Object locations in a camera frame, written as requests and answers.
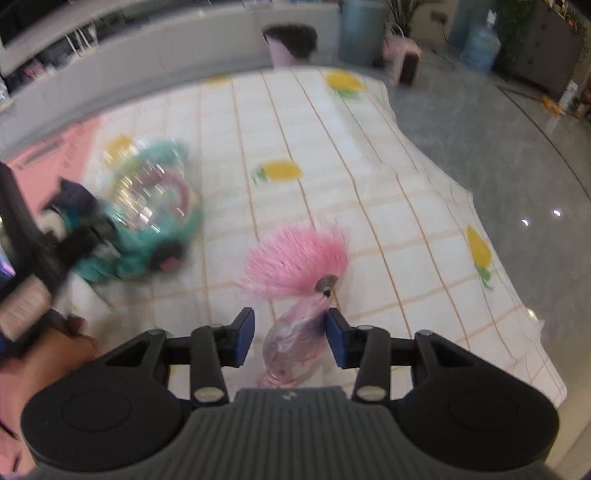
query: gray cabinet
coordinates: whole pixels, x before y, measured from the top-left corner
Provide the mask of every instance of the gray cabinet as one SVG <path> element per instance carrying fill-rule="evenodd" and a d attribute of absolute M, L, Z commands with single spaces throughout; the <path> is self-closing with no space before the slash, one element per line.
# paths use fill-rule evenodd
<path fill-rule="evenodd" d="M 569 84 L 582 48 L 581 38 L 540 0 L 523 42 L 516 48 L 517 59 L 510 73 L 558 99 Z"/>

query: white bedsheet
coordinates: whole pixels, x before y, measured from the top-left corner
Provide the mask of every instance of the white bedsheet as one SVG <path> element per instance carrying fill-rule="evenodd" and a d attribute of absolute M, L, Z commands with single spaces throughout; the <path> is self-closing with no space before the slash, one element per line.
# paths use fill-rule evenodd
<path fill-rule="evenodd" d="M 154 326 L 188 335 L 208 323 L 229 323 L 243 306 L 256 311 L 246 364 L 225 369 L 233 393 L 263 372 L 262 339 L 293 301 L 245 297 L 235 280 L 245 255 L 286 223 L 337 222 L 349 231 L 350 264 L 337 305 L 353 324 L 372 324 L 410 338 L 430 329 L 541 390 L 558 406 L 566 388 L 540 343 L 541 325 L 521 303 L 492 250 L 472 195 L 450 179 L 398 129 L 385 86 L 357 76 L 363 91 L 340 96 L 330 70 L 236 74 L 161 92 L 105 113 L 85 184 L 100 191 L 100 154 L 114 136 L 171 137 L 188 143 L 196 162 L 204 224 L 189 258 L 173 275 L 112 283 L 101 292 L 117 308 L 115 343 Z M 255 183 L 266 161 L 291 159 L 301 178 Z M 473 230 L 488 244 L 487 288 L 467 241 Z M 84 312 L 87 295 L 76 296 Z M 186 368 L 171 389 L 188 397 Z M 327 353 L 307 385 L 342 385 L 355 371 L 338 369 Z M 411 388 L 408 368 L 392 369 L 392 395 Z"/>

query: person's hand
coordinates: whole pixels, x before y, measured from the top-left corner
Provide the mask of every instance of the person's hand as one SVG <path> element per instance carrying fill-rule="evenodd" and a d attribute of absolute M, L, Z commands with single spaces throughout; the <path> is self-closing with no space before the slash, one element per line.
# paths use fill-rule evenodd
<path fill-rule="evenodd" d="M 69 318 L 72 332 L 82 328 L 83 319 Z M 27 402 L 39 391 L 65 377 L 68 373 L 80 368 L 86 362 L 92 362 L 98 354 L 94 339 L 76 335 L 68 337 L 55 329 L 48 329 L 33 345 L 31 350 L 19 362 L 17 367 L 16 391 L 11 392 L 11 417 L 20 426 L 22 411 Z M 25 447 L 21 458 L 19 473 L 28 473 L 35 463 Z"/>

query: wall outlet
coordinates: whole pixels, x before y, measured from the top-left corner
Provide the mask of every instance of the wall outlet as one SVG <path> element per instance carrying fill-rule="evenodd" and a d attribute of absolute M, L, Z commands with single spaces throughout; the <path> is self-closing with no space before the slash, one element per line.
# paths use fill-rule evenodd
<path fill-rule="evenodd" d="M 431 20 L 434 22 L 438 22 L 441 25 L 446 25 L 447 24 L 447 13 L 445 12 L 440 12 L 439 10 L 431 10 Z"/>

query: glossy floor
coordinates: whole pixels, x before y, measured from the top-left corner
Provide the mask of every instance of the glossy floor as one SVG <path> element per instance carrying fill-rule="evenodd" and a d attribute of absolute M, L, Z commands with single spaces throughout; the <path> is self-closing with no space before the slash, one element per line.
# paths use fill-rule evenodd
<path fill-rule="evenodd" d="M 401 130 L 474 193 L 521 300 L 546 322 L 545 348 L 569 389 L 556 464 L 591 420 L 591 125 L 531 94 L 427 52 L 415 87 L 392 90 L 391 103 Z"/>

